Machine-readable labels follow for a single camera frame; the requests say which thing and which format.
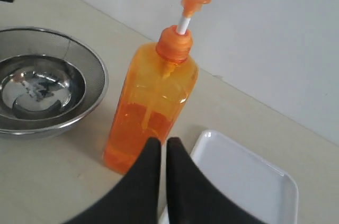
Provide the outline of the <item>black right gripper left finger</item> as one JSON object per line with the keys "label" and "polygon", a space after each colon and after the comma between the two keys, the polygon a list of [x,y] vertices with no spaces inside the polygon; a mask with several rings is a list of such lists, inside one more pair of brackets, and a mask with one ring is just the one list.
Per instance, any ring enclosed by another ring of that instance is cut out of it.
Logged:
{"label": "black right gripper left finger", "polygon": [[66,223],[158,223],[161,151],[160,141],[149,138],[117,185]]}

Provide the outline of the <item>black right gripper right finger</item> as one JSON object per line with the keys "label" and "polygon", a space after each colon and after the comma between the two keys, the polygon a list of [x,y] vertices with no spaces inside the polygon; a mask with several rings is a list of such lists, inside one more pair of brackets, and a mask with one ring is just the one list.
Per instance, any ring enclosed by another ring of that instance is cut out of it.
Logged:
{"label": "black right gripper right finger", "polygon": [[206,178],[178,137],[166,145],[166,199],[170,223],[262,223]]}

